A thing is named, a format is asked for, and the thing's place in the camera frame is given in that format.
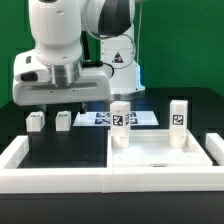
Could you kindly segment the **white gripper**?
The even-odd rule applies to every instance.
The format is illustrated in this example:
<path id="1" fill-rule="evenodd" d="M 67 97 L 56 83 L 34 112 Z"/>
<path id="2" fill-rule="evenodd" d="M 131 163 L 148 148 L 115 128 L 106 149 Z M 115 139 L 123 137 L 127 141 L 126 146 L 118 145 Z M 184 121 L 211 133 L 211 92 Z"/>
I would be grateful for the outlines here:
<path id="1" fill-rule="evenodd" d="M 44 65 L 30 50 L 14 61 L 13 100 L 18 105 L 41 105 L 50 116 L 46 104 L 82 102 L 80 114 L 87 112 L 83 101 L 106 100 L 110 96 L 109 75 L 104 69 L 82 68 L 80 63 Z"/>

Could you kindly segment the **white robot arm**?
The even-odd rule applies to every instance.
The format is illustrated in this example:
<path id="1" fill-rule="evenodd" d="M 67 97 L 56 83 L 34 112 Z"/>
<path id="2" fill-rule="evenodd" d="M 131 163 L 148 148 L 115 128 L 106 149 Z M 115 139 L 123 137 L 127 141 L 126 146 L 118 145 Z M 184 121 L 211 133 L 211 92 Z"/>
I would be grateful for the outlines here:
<path id="1" fill-rule="evenodd" d="M 35 48 L 16 56 L 13 100 L 125 99 L 145 87 L 135 61 L 136 0 L 28 0 Z"/>

